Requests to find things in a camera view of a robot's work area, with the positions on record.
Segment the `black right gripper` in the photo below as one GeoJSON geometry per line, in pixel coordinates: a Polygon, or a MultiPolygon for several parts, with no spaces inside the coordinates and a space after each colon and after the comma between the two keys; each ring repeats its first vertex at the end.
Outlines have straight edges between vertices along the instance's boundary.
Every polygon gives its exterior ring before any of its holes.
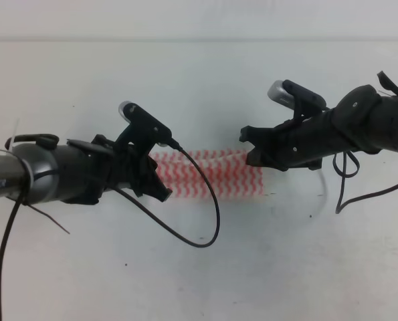
{"type": "Polygon", "coordinates": [[[278,171],[322,168],[322,117],[291,119],[273,128],[245,126],[240,130],[240,142],[256,148],[248,152],[245,163],[251,167],[278,171]],[[272,157],[259,149],[272,146],[272,157]]]}

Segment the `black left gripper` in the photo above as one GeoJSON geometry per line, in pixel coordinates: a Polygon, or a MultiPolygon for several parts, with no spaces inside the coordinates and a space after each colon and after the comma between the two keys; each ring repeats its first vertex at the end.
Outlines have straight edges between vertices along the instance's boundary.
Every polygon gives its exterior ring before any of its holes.
{"type": "Polygon", "coordinates": [[[157,163],[148,155],[151,151],[141,151],[132,143],[124,148],[115,146],[115,141],[98,134],[92,141],[113,152],[108,182],[119,188],[128,187],[137,197],[143,195],[165,202],[172,190],[159,182],[156,173],[157,163]]]}

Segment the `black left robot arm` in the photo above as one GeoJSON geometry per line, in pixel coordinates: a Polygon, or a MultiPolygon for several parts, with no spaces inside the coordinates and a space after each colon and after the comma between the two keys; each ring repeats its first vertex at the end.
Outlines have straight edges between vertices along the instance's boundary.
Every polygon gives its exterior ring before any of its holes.
{"type": "Polygon", "coordinates": [[[100,134],[92,142],[70,139],[65,145],[52,134],[19,135],[8,141],[16,145],[0,152],[0,197],[15,199],[25,189],[23,202],[28,205],[95,205],[113,187],[161,202],[172,193],[157,175],[149,146],[120,148],[100,134]]]}

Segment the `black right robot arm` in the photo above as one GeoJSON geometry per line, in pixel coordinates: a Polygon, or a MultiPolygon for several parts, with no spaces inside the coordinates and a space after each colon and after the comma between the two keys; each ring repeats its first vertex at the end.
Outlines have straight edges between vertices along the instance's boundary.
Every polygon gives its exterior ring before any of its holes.
{"type": "Polygon", "coordinates": [[[320,169],[324,157],[343,152],[398,152],[398,86],[384,73],[377,75],[390,96],[371,85],[351,90],[334,108],[324,98],[291,80],[278,80],[268,97],[291,110],[291,119],[273,127],[245,126],[240,142],[249,142],[246,163],[279,171],[320,169]]]}

